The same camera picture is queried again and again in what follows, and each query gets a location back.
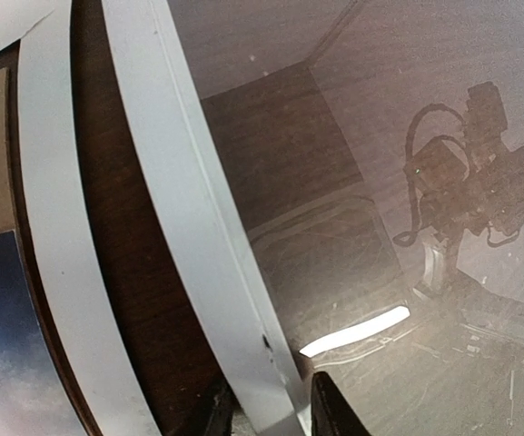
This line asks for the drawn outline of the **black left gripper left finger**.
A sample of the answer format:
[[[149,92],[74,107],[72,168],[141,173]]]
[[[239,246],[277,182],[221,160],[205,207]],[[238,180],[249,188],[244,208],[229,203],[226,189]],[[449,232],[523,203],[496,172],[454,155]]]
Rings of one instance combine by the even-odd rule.
[[[203,405],[203,436],[230,436],[234,401],[232,389],[225,379],[215,381],[206,392]]]

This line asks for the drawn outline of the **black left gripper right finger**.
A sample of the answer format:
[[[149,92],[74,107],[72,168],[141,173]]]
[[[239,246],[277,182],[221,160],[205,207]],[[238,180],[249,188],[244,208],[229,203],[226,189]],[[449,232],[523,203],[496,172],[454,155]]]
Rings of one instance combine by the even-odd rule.
[[[327,372],[312,375],[311,435],[371,435]]]

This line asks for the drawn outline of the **clear acrylic sheet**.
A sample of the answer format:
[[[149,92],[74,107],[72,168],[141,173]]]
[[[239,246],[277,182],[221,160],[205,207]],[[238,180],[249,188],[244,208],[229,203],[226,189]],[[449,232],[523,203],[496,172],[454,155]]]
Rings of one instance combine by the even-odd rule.
[[[524,435],[524,1],[173,1],[304,373],[373,435]]]

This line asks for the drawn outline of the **white photo mat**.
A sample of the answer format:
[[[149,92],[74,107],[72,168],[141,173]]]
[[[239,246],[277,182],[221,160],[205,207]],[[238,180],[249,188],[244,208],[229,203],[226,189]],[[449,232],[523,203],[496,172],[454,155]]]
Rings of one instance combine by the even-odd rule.
[[[35,262],[94,435],[159,429],[114,317],[88,219],[74,129],[68,1],[0,1],[0,51],[18,44],[19,162]]]

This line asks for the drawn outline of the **landscape photo print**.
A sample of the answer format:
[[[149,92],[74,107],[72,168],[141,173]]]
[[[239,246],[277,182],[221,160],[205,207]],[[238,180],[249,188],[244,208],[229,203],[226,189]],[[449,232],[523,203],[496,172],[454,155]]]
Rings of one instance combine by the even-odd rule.
[[[0,435],[84,433],[46,346],[15,233],[0,233]]]

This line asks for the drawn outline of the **white picture frame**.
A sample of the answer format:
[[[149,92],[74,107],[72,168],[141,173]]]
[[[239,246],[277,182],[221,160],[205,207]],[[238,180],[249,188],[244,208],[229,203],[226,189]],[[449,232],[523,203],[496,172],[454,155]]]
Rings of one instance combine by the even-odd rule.
[[[307,435],[309,395],[272,306],[164,1],[103,4],[153,208],[204,336],[260,435]]]

